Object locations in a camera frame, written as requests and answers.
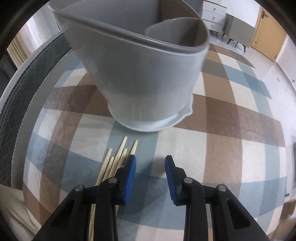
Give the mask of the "wooden chopstick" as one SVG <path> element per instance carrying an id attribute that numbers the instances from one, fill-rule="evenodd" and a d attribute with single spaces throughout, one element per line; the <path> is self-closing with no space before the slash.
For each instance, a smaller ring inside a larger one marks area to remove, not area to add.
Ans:
<path id="1" fill-rule="evenodd" d="M 106 179 L 108 179 L 111 169 L 112 169 L 112 166 L 113 166 L 113 162 L 114 162 L 114 157 L 111 157 L 102 181 L 105 181 Z"/>
<path id="2" fill-rule="evenodd" d="M 130 153 L 129 153 L 130 155 L 135 155 L 135 152 L 137 150 L 137 144 L 138 144 L 138 140 L 135 140 L 134 143 L 133 143 L 133 146 L 132 146 L 132 148 L 130 150 Z"/>
<path id="3" fill-rule="evenodd" d="M 110 157 L 111 157 L 111 153 L 112 153 L 112 149 L 109 149 L 106 153 L 106 156 L 104 157 L 104 160 L 102 162 L 102 165 L 101 165 L 101 168 L 100 168 L 100 172 L 99 172 L 99 175 L 97 177 L 97 181 L 96 181 L 96 184 L 95 185 L 99 185 L 102 180 L 103 180 L 103 177 L 106 173 L 106 169 L 107 169 L 107 166 L 108 166 L 108 163 L 109 163 L 109 160 L 110 160 Z"/>
<path id="4" fill-rule="evenodd" d="M 119 164 L 119 161 L 120 161 L 120 158 L 121 158 L 121 155 L 122 155 L 122 153 L 123 153 L 123 149 L 124 149 L 124 147 L 125 147 L 125 143 L 126 143 L 126 141 L 127 141 L 127 136 L 125 136 L 124 138 L 123 138 L 123 140 L 122 140 L 122 142 L 121 142 L 121 144 L 120 144 L 120 147 L 119 147 L 119 149 L 118 149 L 118 151 L 117 151 L 117 153 L 116 153 L 116 156 L 115 156 L 115 158 L 114 158 L 114 160 L 113 160 L 113 164 L 112 164 L 112 166 L 111 166 L 111 171 L 110 171 L 110 173 L 109 173 L 109 178 L 110 177 L 113 177 L 114 175 L 115 175 L 115 172 L 116 172 L 116 170 L 117 170 L 117 166 L 118 166 L 118 164 Z"/>
<path id="5" fill-rule="evenodd" d="M 127 154 L 127 149 L 123 149 L 123 152 L 120 156 L 118 165 L 117 165 L 117 169 L 121 168 L 125 162 L 125 158 L 126 158 L 126 154 Z"/>

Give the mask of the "grey oval utensil holder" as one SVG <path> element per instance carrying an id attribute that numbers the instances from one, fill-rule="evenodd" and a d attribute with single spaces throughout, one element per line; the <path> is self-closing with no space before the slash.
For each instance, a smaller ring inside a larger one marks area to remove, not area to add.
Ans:
<path id="1" fill-rule="evenodd" d="M 157 132 L 193 113 L 209 49 L 202 1 L 50 1 L 49 8 L 111 115 Z"/>

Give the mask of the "dark grey mattress bed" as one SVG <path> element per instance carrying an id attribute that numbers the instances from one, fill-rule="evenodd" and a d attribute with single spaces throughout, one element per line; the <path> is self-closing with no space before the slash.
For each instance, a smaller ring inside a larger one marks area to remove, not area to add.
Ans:
<path id="1" fill-rule="evenodd" d="M 41 45 L 17 70 L 1 96 L 1 184 L 11 187 L 13 153 L 21 123 L 39 87 L 71 50 L 59 32 Z"/>

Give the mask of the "white dresser with drawers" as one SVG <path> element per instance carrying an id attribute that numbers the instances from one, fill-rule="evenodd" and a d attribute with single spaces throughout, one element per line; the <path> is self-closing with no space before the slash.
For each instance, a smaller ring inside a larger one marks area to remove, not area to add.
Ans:
<path id="1" fill-rule="evenodd" d="M 204 1 L 202 20 L 210 31 L 221 33 L 225 23 L 227 8 L 215 1 Z"/>

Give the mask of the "plaid checkered rug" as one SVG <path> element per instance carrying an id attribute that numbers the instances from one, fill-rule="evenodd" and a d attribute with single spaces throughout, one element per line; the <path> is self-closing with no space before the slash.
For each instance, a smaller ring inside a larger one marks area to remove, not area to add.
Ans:
<path id="1" fill-rule="evenodd" d="M 211 45 L 194 89 L 192 115 L 160 132 L 125 128 L 83 64 L 70 61 L 48 91 L 29 142 L 23 196 L 40 227 L 78 184 L 94 186 L 108 150 L 137 143 L 128 204 L 117 213 L 120 240 L 182 240 L 185 207 L 174 206 L 164 159 L 189 177 L 226 185 L 261 228 L 275 231 L 287 184 L 285 141 L 273 99 L 243 56 Z"/>

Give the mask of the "yellow wooden door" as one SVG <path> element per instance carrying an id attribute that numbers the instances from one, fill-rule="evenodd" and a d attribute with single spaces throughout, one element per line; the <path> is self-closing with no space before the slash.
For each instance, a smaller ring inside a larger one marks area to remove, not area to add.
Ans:
<path id="1" fill-rule="evenodd" d="M 287 37 L 286 31 L 263 7 L 256 26 L 251 47 L 275 62 Z"/>

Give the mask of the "grey nightstand cabinet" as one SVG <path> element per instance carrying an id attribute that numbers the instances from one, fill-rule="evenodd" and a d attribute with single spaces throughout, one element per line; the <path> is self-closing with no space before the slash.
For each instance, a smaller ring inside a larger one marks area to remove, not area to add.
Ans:
<path id="1" fill-rule="evenodd" d="M 240 43 L 243 45 L 245 52 L 246 47 L 249 48 L 251 46 L 256 29 L 241 19 L 238 19 L 233 15 L 226 14 L 222 31 L 222 36 L 227 36 L 228 38 L 227 44 L 231 41 Z"/>

